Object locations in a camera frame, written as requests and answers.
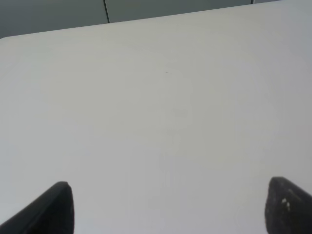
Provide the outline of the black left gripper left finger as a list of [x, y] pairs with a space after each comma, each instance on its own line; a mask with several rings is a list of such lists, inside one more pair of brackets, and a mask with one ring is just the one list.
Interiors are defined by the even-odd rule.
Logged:
[[0, 225], [2, 234], [73, 234], [74, 201], [68, 182], [50, 187]]

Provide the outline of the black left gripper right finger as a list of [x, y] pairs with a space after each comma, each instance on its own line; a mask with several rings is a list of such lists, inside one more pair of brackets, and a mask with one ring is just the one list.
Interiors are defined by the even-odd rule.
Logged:
[[264, 215], [269, 234], [310, 234], [312, 195], [284, 177], [272, 177]]

